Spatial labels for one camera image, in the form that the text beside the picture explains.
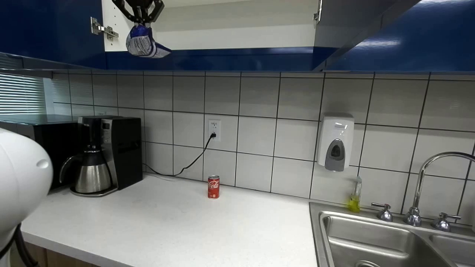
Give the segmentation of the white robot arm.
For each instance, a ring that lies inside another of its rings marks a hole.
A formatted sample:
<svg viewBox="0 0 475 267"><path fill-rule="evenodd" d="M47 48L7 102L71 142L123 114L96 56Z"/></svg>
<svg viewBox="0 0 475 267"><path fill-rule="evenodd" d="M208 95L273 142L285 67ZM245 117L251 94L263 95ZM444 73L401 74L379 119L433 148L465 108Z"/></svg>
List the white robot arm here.
<svg viewBox="0 0 475 267"><path fill-rule="evenodd" d="M150 28L163 10L163 2L111 2L132 22L128 52L141 58L163 55ZM0 52L46 62L101 67L105 49L91 25L91 16L99 10L99 0L0 0ZM0 131L1 255L10 251L21 223L47 196L52 177L50 157L36 141Z"/></svg>

